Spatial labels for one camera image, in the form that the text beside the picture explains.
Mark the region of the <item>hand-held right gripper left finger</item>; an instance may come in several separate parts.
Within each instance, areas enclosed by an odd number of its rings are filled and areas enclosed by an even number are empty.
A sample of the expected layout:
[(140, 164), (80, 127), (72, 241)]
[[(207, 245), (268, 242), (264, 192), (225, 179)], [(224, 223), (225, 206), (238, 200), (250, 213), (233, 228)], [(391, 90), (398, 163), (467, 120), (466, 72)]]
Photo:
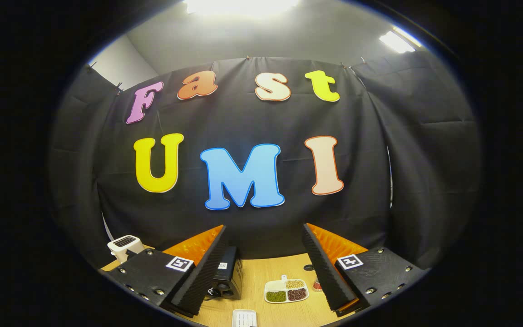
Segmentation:
[(226, 251), (226, 226), (197, 234), (166, 250), (129, 251), (103, 275), (129, 294), (189, 318), (199, 314)]

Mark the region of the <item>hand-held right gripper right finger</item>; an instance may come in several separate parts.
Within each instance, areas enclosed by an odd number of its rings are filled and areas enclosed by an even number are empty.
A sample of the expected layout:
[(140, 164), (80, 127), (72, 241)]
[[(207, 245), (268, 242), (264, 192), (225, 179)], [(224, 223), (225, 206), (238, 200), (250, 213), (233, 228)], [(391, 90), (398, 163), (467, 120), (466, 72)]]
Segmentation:
[(310, 223), (302, 225), (302, 242), (338, 317), (380, 306), (428, 272), (386, 247), (366, 249)]

